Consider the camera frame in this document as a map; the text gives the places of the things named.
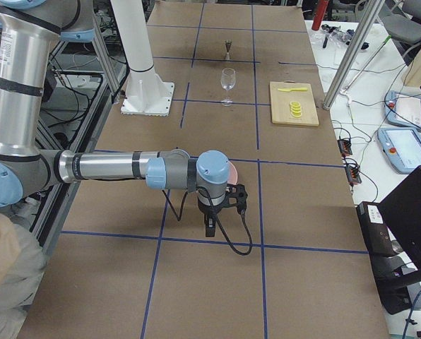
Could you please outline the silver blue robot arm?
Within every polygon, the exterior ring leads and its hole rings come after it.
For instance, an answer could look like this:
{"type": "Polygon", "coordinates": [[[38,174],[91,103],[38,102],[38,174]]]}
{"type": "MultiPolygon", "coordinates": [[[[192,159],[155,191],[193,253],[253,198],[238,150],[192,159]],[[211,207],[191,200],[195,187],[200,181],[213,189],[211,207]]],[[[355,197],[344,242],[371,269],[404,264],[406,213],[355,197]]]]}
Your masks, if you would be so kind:
{"type": "Polygon", "coordinates": [[[183,150],[74,153],[39,150],[35,133],[50,49],[58,40],[91,41],[91,1],[0,1],[0,207],[55,184],[141,179],[159,190],[198,195],[206,236],[228,207],[228,158],[209,150],[192,160],[183,150]]]}

